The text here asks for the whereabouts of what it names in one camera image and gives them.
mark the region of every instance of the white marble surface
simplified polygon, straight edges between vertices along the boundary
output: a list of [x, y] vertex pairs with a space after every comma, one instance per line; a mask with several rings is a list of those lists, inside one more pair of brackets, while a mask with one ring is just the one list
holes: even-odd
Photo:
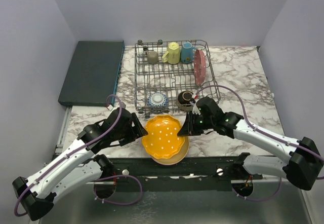
[[[267, 79], [255, 47], [209, 47], [211, 62], [216, 81], [235, 90], [243, 99], [250, 121], [273, 132], [283, 134], [281, 123], [273, 102]], [[134, 48], [126, 47], [121, 78], [117, 88], [117, 96], [126, 104], [127, 110], [136, 112], [134, 106]], [[242, 108], [235, 95], [221, 89], [219, 106], [223, 111], [234, 111], [242, 114]], [[74, 106], [64, 141], [66, 149], [84, 126], [102, 120], [109, 115], [104, 107]], [[147, 120], [138, 115], [143, 126]], [[185, 114], [173, 114], [184, 122]], [[190, 149], [187, 156], [235, 156], [242, 152], [256, 155], [268, 155], [262, 149], [236, 139], [211, 133], [190, 137]], [[104, 149], [100, 152], [109, 157], [149, 157], [145, 152], [141, 139], [123, 147]]]

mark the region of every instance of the yellow plate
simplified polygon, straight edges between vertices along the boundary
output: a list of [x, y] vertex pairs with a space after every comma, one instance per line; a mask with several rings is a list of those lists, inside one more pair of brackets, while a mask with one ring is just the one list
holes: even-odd
[[179, 153], [175, 154], [169, 159], [155, 159], [154, 157], [152, 157], [152, 159], [162, 165], [167, 165], [167, 166], [174, 165], [180, 162], [187, 155], [188, 151], [189, 151], [189, 139], [188, 137], [186, 137], [185, 142], [181, 147]]
[[145, 126], [147, 136], [142, 144], [148, 154], [156, 159], [169, 159], [179, 153], [185, 137], [177, 136], [181, 129], [179, 120], [170, 115], [157, 115]]

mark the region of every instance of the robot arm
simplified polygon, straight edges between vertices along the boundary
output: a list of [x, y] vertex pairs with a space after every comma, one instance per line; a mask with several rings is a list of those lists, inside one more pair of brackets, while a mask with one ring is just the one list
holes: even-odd
[[[122, 108], [121, 117], [115, 127], [100, 140], [82, 148], [107, 131], [115, 122], [118, 112], [119, 108], [112, 111], [107, 119], [87, 125], [67, 150], [39, 172], [28, 178], [18, 177], [13, 181], [17, 198], [28, 190], [23, 195], [21, 204], [31, 220], [47, 214], [54, 203], [72, 189], [86, 182], [114, 175], [113, 164], [105, 155], [97, 155], [92, 159], [101, 149], [125, 145], [147, 135], [137, 116]], [[111, 145], [117, 140], [119, 144]]]
[[[213, 129], [220, 135], [254, 144], [274, 156], [247, 156], [243, 167], [250, 174], [267, 174], [284, 177], [296, 187], [310, 190], [323, 167], [323, 162], [312, 154], [293, 146], [300, 145], [319, 155], [313, 140], [289, 138], [255, 124], [253, 128], [244, 117], [234, 112], [224, 113], [217, 103], [208, 97], [200, 99], [194, 106], [195, 113], [187, 113], [179, 136], [201, 135]], [[275, 138], [284, 138], [283, 144]]]

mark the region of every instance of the dish rack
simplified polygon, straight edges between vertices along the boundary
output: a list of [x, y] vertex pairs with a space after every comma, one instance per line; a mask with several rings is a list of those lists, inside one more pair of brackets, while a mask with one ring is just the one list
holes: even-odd
[[[178, 43], [180, 49], [183, 43], [190, 42], [194, 47], [204, 52], [206, 57], [206, 77], [205, 82], [201, 86], [197, 86], [195, 83], [193, 62], [189, 64], [162, 62], [162, 56], [171, 42]], [[158, 63], [156, 64], [147, 62], [146, 54], [151, 50], [156, 51], [158, 54]], [[163, 42], [158, 40], [157, 42], [144, 43], [138, 40], [135, 44], [135, 109], [139, 114], [145, 114], [145, 118], [150, 118], [151, 114], [191, 110], [191, 107], [179, 106], [177, 103], [178, 94], [182, 91], [195, 93], [198, 89], [210, 85], [217, 85], [217, 82], [207, 42], [202, 40]], [[166, 106], [148, 106], [148, 97], [155, 92], [165, 94], [169, 104]], [[219, 88], [216, 87], [203, 90], [199, 96], [209, 96], [217, 103], [221, 99]]]

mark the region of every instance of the yellow mug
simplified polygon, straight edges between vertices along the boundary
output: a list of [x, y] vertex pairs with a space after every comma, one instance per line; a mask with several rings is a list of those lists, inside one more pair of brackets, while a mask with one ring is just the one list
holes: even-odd
[[180, 61], [180, 46], [179, 44], [172, 42], [169, 43], [167, 52], [162, 56], [163, 63], [176, 64]]

